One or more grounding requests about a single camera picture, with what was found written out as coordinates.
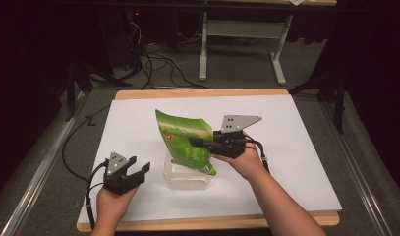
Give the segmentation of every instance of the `clear plastic container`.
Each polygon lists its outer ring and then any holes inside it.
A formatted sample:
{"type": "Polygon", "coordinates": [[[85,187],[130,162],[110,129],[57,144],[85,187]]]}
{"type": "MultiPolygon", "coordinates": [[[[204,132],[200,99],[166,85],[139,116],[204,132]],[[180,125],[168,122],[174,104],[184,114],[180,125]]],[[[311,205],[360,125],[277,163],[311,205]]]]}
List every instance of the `clear plastic container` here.
{"type": "Polygon", "coordinates": [[[194,169],[173,164],[172,156],[166,149],[163,163],[163,178],[172,190],[204,190],[211,177],[194,169]]]}

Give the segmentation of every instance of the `wearable gripper device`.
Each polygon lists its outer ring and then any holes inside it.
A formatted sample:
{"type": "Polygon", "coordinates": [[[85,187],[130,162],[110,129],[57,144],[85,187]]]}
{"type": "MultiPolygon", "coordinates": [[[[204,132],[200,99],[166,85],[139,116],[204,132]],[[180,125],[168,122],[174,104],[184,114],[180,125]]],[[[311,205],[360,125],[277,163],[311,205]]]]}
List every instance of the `wearable gripper device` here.
{"type": "Polygon", "coordinates": [[[127,175],[127,169],[135,164],[136,160],[135,156],[127,159],[112,152],[104,173],[104,189],[122,195],[144,183],[144,174],[150,170],[150,162],[142,167],[142,170],[127,175]]]}
{"type": "Polygon", "coordinates": [[[231,158],[239,157],[246,148],[246,136],[243,129],[261,120],[259,116],[224,116],[221,130],[213,132],[213,141],[200,138],[189,138],[193,147],[204,147],[212,154],[231,158]]]}

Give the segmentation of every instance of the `green bag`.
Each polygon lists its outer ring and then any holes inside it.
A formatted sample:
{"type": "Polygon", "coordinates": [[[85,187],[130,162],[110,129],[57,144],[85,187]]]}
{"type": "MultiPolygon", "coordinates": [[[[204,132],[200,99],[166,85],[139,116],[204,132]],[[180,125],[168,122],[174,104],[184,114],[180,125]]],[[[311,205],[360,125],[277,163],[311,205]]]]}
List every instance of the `green bag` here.
{"type": "Polygon", "coordinates": [[[209,162],[209,150],[193,147],[188,138],[212,141],[212,128],[202,119],[167,115],[155,110],[159,131],[172,156],[172,163],[196,169],[208,175],[216,171],[209,162]]]}

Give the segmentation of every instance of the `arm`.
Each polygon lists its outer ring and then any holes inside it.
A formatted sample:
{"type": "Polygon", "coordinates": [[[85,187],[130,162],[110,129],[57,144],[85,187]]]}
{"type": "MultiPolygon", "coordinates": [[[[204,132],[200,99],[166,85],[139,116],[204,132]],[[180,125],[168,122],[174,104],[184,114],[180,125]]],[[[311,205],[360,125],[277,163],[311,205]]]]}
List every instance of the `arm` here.
{"type": "Polygon", "coordinates": [[[215,158],[229,163],[250,183],[273,235],[326,235],[264,169],[255,145],[247,144],[236,159],[218,155],[215,158]]]}
{"type": "Polygon", "coordinates": [[[101,188],[96,198],[97,220],[91,236],[113,236],[137,190],[134,188],[119,196],[101,188]]]}

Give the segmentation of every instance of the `white desk leg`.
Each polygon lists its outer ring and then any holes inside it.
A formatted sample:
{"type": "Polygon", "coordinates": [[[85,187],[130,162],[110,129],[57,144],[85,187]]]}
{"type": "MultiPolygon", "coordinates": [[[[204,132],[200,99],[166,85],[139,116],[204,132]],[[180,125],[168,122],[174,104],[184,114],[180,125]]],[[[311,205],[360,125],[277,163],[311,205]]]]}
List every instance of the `white desk leg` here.
{"type": "Polygon", "coordinates": [[[282,52],[283,45],[285,44],[286,36],[288,35],[289,27],[291,27],[292,15],[289,15],[286,19],[285,26],[282,29],[281,35],[279,37],[279,45],[276,53],[270,53],[270,59],[273,64],[273,69],[275,70],[276,79],[278,84],[281,86],[286,85],[285,77],[283,76],[282,68],[279,63],[280,53],[282,52]]]}
{"type": "Polygon", "coordinates": [[[207,38],[208,13],[204,12],[202,17],[202,49],[200,52],[200,81],[206,80],[206,38],[207,38]]]}

